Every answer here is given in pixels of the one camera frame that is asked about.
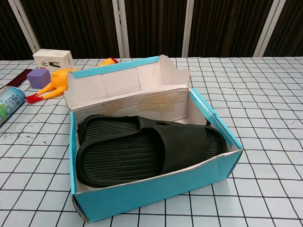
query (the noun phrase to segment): stain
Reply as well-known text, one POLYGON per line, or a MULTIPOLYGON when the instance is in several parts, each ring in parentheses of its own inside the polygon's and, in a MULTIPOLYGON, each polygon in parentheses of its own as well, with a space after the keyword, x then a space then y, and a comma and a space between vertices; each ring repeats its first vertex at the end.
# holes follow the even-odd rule
POLYGON ((156 93, 145 96, 138 104, 137 108, 141 111, 159 111, 169 113, 173 110, 178 97, 170 97, 166 93, 156 93))
POLYGON ((102 110, 99 111, 99 114, 113 115, 118 110, 122 109, 124 101, 122 100, 112 100, 102 104, 102 110))
POLYGON ((292 126, 292 125, 293 125, 293 123, 295 123, 295 120, 294 120, 292 123, 290 123, 290 125, 289 125, 289 126, 292 126))

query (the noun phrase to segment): slipper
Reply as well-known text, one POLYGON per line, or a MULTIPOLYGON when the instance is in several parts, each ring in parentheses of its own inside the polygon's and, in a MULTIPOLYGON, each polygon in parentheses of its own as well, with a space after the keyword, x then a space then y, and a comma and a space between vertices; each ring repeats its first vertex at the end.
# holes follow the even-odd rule
POLYGON ((83 184, 103 188, 174 172, 224 152, 225 140, 214 128, 154 126, 85 141, 76 171, 83 184))
POLYGON ((177 122, 156 121, 140 116, 111 117, 106 115, 92 115, 78 125, 80 145, 97 136, 107 136, 120 133, 139 131, 154 125, 183 125, 177 122))

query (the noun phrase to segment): small white box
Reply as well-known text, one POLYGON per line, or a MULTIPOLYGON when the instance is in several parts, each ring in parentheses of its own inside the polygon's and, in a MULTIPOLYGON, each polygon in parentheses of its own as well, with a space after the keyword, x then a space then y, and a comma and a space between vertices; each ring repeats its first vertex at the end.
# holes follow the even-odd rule
POLYGON ((33 54, 33 57, 40 69, 56 71, 74 66, 70 51, 40 49, 33 54))

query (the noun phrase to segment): table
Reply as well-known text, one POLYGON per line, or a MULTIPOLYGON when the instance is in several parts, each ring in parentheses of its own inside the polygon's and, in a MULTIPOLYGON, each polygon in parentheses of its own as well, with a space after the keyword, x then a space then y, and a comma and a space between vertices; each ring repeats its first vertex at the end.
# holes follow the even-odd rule
MULTIPOLYGON (((303 57, 171 60, 190 70, 190 85, 245 148, 228 179, 84 223, 71 203, 65 99, 25 103, 0 128, 1 226, 303 226, 303 57)), ((101 62, 75 60, 75 68, 101 62)), ((27 68, 33 60, 0 61, 0 85, 27 68)), ((28 81, 20 89, 36 91, 28 81)))

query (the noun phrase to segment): purple block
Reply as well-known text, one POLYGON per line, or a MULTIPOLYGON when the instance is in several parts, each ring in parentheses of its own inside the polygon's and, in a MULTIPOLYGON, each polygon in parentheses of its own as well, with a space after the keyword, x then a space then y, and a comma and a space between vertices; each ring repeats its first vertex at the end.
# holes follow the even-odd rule
POLYGON ((48 70, 34 69, 27 75, 27 79, 33 89, 42 89, 51 82, 48 70))

